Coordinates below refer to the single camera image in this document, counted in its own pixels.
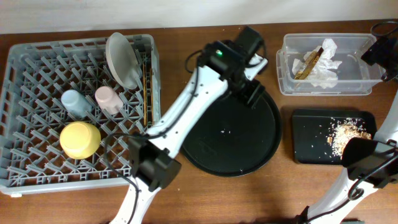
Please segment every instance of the cable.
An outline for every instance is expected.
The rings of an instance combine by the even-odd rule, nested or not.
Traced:
[[[364,190],[363,189],[359,189],[358,185],[360,183],[362,183],[363,181],[365,181],[366,179],[368,179],[373,174],[375,174],[377,171],[379,171],[379,170],[385,168],[386,166],[388,166],[391,162],[394,162],[396,159],[398,159],[398,152],[394,153],[394,155],[390,159],[388,159],[387,161],[385,161],[382,164],[378,165],[372,171],[368,172],[368,174],[366,174],[365,176],[363,176],[362,178],[357,180],[355,182],[355,184],[348,191],[348,199],[349,200],[357,200],[360,197],[362,197],[362,195],[364,193]]]
[[[377,27],[379,27],[379,26],[381,26],[381,25],[386,25],[386,24],[396,24],[396,25],[398,25],[398,22],[397,22],[397,21],[384,21],[384,22],[379,22],[378,24],[375,24],[375,25],[372,26],[372,28],[371,28],[371,33],[372,33],[372,35],[375,36],[375,37],[385,37],[385,36],[391,35],[391,34],[393,34],[393,33],[395,33],[395,32],[398,31],[398,26],[397,26],[396,28],[392,29],[390,32],[387,32],[387,33],[385,33],[385,34],[378,34],[378,33],[376,33],[376,32],[374,31],[375,28],[377,28]]]
[[[197,53],[199,53],[199,52],[201,52],[201,50],[195,51],[194,53],[190,54],[190,55],[187,57],[187,59],[185,59],[184,67],[185,67],[185,70],[186,70],[187,72],[193,73],[193,71],[191,71],[191,70],[188,69],[188,61],[192,58],[192,56],[194,56],[195,54],[197,54]]]
[[[129,138],[134,138],[134,137],[133,137],[132,135],[130,135],[130,134],[115,133],[115,134],[111,134],[111,135],[109,135],[108,137],[106,137],[106,138],[105,138],[105,141],[104,141],[104,145],[105,145],[104,160],[105,160],[106,166],[107,166],[109,169],[111,169],[113,172],[115,172],[119,177],[121,177],[121,178],[123,178],[125,181],[129,182],[129,184],[131,184],[131,185],[136,189],[136,198],[135,198],[135,200],[134,200],[134,206],[133,206],[133,208],[132,208],[132,213],[131,213],[130,219],[129,219],[128,223],[127,223],[127,224],[130,224],[130,223],[131,223],[131,220],[132,220],[132,218],[133,218],[133,216],[134,216],[134,214],[135,214],[135,212],[136,212],[137,202],[138,202],[138,195],[139,195],[140,190],[139,190],[138,186],[136,185],[136,183],[134,183],[134,182],[131,181],[129,178],[125,177],[122,173],[120,173],[120,172],[117,171],[115,168],[113,168],[113,166],[112,166],[111,163],[109,162],[109,159],[108,159],[108,146],[109,146],[109,141],[110,141],[110,139],[111,139],[111,138],[110,138],[111,136],[112,136],[112,137],[121,137],[121,136],[125,136],[125,137],[129,137]]]
[[[348,191],[348,199],[345,200],[341,205],[339,205],[338,207],[330,210],[329,212],[324,212],[321,213],[319,215],[316,215],[310,219],[308,219],[306,221],[306,224],[309,224],[310,222],[316,220],[317,218],[323,217],[325,215],[329,215],[333,212],[337,212],[339,209],[343,208],[345,205],[347,205],[350,201],[354,201],[359,199],[360,197],[363,196],[364,194],[364,190],[363,189],[358,189],[358,185],[360,183],[362,183],[363,181],[365,181],[366,179],[368,179],[370,176],[372,176],[373,174],[375,174],[377,171],[385,168],[386,166],[388,166],[391,162],[394,162],[396,159],[398,159],[398,152],[395,152],[394,155],[392,157],[390,157],[387,161],[383,162],[382,164],[378,165],[377,167],[375,167],[372,171],[368,172],[365,176],[363,176],[362,178],[360,178],[359,180],[357,180],[353,186],[350,188],[350,190]]]
[[[306,224],[309,224],[310,222],[316,220],[317,218],[320,218],[320,217],[322,217],[322,216],[324,216],[324,215],[329,215],[329,214],[331,214],[331,213],[333,213],[333,212],[337,212],[339,209],[341,209],[341,208],[343,208],[344,206],[346,206],[346,205],[348,204],[348,202],[350,202],[350,200],[347,199],[345,202],[343,202],[341,205],[337,206],[336,208],[330,210],[329,212],[324,212],[324,213],[322,213],[322,214],[315,215],[314,217],[312,217],[312,218],[310,218],[309,220],[307,220],[305,223],[306,223]]]
[[[190,54],[190,55],[187,57],[187,59],[185,60],[185,69],[186,69],[188,72],[190,72],[190,73],[193,73],[193,72],[191,72],[190,70],[188,70],[188,68],[187,68],[187,62],[188,62],[188,60],[189,60],[192,56],[194,56],[195,54],[197,54],[197,53],[199,53],[199,52],[201,52],[201,50],[197,50],[196,52]],[[133,209],[132,209],[132,213],[131,213],[130,219],[129,219],[129,221],[128,221],[127,224],[130,224],[130,223],[131,223],[131,220],[132,220],[132,218],[134,217],[134,214],[135,214],[135,212],[136,212],[137,202],[138,202],[138,196],[139,196],[140,190],[139,190],[138,186],[136,185],[136,183],[134,183],[134,182],[131,181],[129,178],[125,177],[122,173],[120,173],[120,172],[117,171],[115,168],[113,168],[112,164],[109,162],[109,158],[108,158],[108,146],[109,146],[109,141],[110,141],[110,139],[111,139],[112,137],[117,137],[117,138],[119,138],[119,137],[128,137],[128,138],[133,138],[133,139],[150,140],[150,139],[155,139],[155,138],[159,138],[159,137],[165,136],[165,134],[166,134],[170,129],[172,129],[172,128],[175,126],[175,124],[177,124],[177,122],[180,120],[181,116],[185,113],[185,111],[187,110],[187,108],[188,108],[189,105],[191,104],[191,102],[192,102],[192,100],[193,100],[193,97],[195,97],[195,93],[196,93],[197,88],[198,88],[198,82],[199,82],[199,63],[198,63],[198,59],[197,59],[197,74],[196,74],[196,77],[195,77],[195,87],[193,88],[191,97],[190,97],[190,99],[188,100],[188,102],[185,104],[185,106],[183,107],[183,109],[181,110],[180,114],[179,114],[179,115],[176,117],[176,119],[173,121],[173,123],[172,123],[169,127],[165,128],[164,131],[161,131],[160,133],[158,133],[158,134],[156,134],[156,135],[153,135],[153,136],[150,136],[150,135],[141,135],[141,134],[136,134],[136,133],[133,133],[133,134],[114,133],[114,134],[111,134],[111,135],[109,135],[109,136],[107,136],[107,137],[105,138],[105,141],[104,141],[105,147],[104,147],[104,156],[103,156],[103,157],[104,157],[106,166],[107,166],[109,169],[111,169],[113,172],[115,172],[115,173],[118,175],[118,177],[123,178],[125,181],[127,181],[129,184],[131,184],[131,185],[135,188],[135,190],[136,190],[136,198],[135,198],[135,200],[134,200],[134,207],[133,207]]]

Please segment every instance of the wooden stick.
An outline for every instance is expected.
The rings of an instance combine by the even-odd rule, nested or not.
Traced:
[[[323,52],[323,48],[321,47],[318,51],[313,51],[310,56],[306,59],[300,70],[295,74],[295,80],[304,80],[310,74],[312,69],[317,64],[319,57]]]
[[[148,125],[147,117],[147,74],[145,62],[142,63],[142,84],[144,84],[144,126]]]
[[[150,77],[150,106],[151,116],[152,116],[152,125],[154,125],[154,88],[152,86],[152,67],[149,69],[149,77]]]

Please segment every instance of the yellow cup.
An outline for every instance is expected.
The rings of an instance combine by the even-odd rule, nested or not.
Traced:
[[[60,144],[72,159],[86,159],[94,154],[101,143],[101,134],[92,124],[75,121],[62,129]]]

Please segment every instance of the pink cup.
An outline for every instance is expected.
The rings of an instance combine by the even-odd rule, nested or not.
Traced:
[[[108,86],[101,86],[95,91],[95,99],[101,110],[106,110],[109,114],[116,114],[123,107],[123,101],[118,94]]]

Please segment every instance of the wooden table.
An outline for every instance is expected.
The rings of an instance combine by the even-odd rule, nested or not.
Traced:
[[[182,170],[171,185],[160,191],[144,223],[252,223],[292,218],[315,203],[331,187],[339,166],[310,166],[293,161],[291,115],[296,108],[356,109],[371,112],[378,127],[384,121],[397,91],[395,82],[381,83],[369,96],[284,96],[277,84],[275,55],[289,33],[368,33],[376,21],[265,24],[252,26],[267,45],[269,66],[258,76],[280,109],[284,132],[271,161],[258,171],[238,178],[204,173],[182,155]],[[214,40],[234,39],[242,26],[178,29],[117,30],[122,34],[150,34],[160,54],[162,112],[173,103],[190,78],[183,69],[187,55]],[[0,35],[1,74],[8,48],[14,44],[107,37],[116,30]],[[10,198],[0,195],[1,223],[105,223],[119,210],[127,186]],[[366,223],[397,223],[398,185],[388,185],[361,202],[348,218]]]

